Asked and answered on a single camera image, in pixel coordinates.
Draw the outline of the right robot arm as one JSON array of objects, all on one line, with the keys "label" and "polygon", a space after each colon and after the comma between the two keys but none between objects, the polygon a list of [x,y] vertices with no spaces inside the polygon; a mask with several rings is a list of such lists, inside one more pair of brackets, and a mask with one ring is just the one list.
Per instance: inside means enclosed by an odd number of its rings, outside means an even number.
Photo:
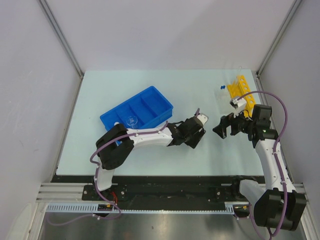
[{"label": "right robot arm", "polygon": [[230,188],[231,196],[237,201],[246,198],[253,205],[254,221],[259,227],[295,231],[307,200],[304,194],[296,191],[286,172],[280,143],[277,142],[278,132],[270,128],[271,116],[270,106],[256,104],[251,118],[243,113],[224,115],[213,132],[222,139],[227,136],[227,127],[231,128],[233,136],[247,134],[262,165],[265,190],[254,180],[242,179]]}]

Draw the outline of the clear plastic well plate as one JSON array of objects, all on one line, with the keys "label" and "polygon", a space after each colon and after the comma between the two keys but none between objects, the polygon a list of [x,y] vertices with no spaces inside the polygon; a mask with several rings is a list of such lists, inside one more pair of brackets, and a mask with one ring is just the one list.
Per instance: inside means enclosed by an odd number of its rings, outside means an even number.
[{"label": "clear plastic well plate", "polygon": [[228,115],[230,113],[233,113],[235,109],[230,104],[231,97],[229,91],[225,89],[216,89],[214,91],[214,96],[216,99],[216,105],[218,112],[221,115]]}]

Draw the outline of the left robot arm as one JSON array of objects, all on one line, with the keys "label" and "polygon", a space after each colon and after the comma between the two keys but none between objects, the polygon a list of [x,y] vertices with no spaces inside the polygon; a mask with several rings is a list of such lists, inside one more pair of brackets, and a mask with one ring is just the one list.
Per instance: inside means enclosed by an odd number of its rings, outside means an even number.
[{"label": "left robot arm", "polygon": [[94,175],[93,194],[100,200],[110,196],[112,179],[129,154],[138,148],[149,146],[180,146],[195,148],[206,133],[204,126],[208,117],[203,113],[178,123],[166,122],[164,126],[148,129],[126,128],[116,124],[97,142],[90,162],[97,165]]}]

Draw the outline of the blue divided plastic bin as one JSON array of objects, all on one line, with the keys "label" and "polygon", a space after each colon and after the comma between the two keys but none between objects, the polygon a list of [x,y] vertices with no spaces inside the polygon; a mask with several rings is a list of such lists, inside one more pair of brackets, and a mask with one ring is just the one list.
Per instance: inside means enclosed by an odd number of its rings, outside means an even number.
[{"label": "blue divided plastic bin", "polygon": [[153,129],[166,122],[173,115],[173,105],[154,86],[137,93],[123,103],[113,107],[99,118],[107,131],[115,122],[124,125],[129,116],[137,116],[138,129]]}]

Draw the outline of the clear glass flask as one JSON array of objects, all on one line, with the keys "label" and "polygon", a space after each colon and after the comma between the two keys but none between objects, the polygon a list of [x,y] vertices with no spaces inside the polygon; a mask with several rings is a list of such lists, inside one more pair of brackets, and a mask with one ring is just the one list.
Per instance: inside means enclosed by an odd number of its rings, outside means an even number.
[{"label": "clear glass flask", "polygon": [[129,116],[126,121],[126,126],[130,129],[138,129],[138,117],[135,115]]}]

